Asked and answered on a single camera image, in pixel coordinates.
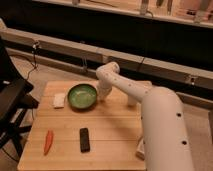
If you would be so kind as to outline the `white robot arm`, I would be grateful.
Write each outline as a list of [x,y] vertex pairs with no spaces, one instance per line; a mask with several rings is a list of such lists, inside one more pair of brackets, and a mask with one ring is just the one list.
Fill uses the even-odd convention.
[[128,79],[119,72],[116,62],[97,68],[98,95],[104,100],[116,87],[133,99],[133,104],[141,104],[147,171],[194,171],[183,106],[177,94],[166,87]]

